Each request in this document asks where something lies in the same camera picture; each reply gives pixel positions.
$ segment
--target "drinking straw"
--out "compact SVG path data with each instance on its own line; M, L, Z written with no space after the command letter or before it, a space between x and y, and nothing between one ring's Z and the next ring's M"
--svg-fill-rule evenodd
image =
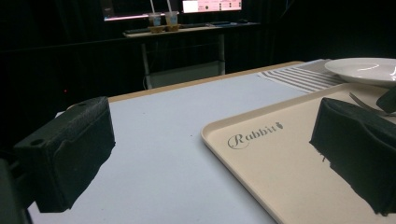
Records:
M167 0L167 2L168 2L169 12L172 12L172 8L171 8L171 4L169 3L169 0Z
M152 0L149 0L150 2L151 2L151 9L152 9L152 13L155 13L155 10L154 10L154 5L152 4Z

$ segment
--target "printed logo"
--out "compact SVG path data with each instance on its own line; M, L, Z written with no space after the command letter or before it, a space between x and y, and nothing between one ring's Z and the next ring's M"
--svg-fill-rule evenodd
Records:
M250 141L281 130L283 130L283 125L280 122L276 122L275 125L265 126L258 131L252 131L248 134L236 134L228 139L228 147L232 149L243 149L248 147Z

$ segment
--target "white plate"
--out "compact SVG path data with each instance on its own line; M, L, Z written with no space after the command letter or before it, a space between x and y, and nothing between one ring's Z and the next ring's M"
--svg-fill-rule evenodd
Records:
M329 61L324 66L347 82L359 82L382 87L396 86L396 59L338 59Z

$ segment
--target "striped napkin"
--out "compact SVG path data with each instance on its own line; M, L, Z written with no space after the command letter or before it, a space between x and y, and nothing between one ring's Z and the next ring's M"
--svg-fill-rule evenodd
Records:
M260 72L259 76L307 93L345 83L338 75L324 67L324 64L328 61L330 60L320 59L264 71Z

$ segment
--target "desk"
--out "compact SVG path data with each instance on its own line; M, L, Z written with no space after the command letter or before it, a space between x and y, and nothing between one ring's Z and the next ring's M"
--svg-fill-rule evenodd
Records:
M303 95L254 74L297 63L111 97L112 155L71 210L40 214L33 204L33 222L274 224L200 131L214 120Z
M196 27L196 28L186 28L186 29L179 29L177 32L161 32L159 34L152 34L152 33L140 33L140 34L132 34L132 35L127 35L124 34L128 38L147 38L147 42L152 41L151 38L155 38L156 41L159 41L161 39L169 39L169 38L181 38L181 37L186 37L187 35L217 35L218 40L218 60L217 60L217 65L218 65L218 72L216 75L224 75L225 74L225 52L224 52L224 34L228 32L236 32L236 31L243 31L246 29L249 30L254 30L257 29L259 30L260 24L256 22L249 22L249 23L236 23L236 24L227 24L226 26L224 25L219 25L219 26L206 26L206 27ZM150 74L149 71L149 61L148 61L148 53L147 53L147 48L146 48L146 42L141 43L141 49L142 49L142 59L143 59L143 65L145 68L145 80L146 80L146 85L148 89L153 88L153 84L151 82L152 75ZM209 77L207 74L208 72L214 70L213 63L208 63L208 64L202 64L202 67L190 67L190 70L202 70L202 73L205 74L206 77ZM188 69L183 70L183 73L185 73L185 76L188 76Z

